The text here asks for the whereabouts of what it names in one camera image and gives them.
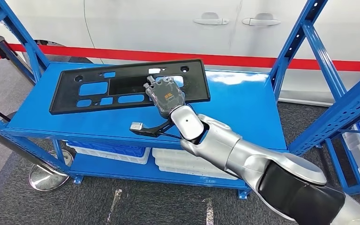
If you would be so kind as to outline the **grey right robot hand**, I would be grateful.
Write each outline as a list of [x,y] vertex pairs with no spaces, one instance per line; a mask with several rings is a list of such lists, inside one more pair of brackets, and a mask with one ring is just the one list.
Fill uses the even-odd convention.
[[157,81],[150,75],[143,86],[159,114],[165,119],[169,118],[173,110],[185,105],[185,94],[171,77],[164,77]]

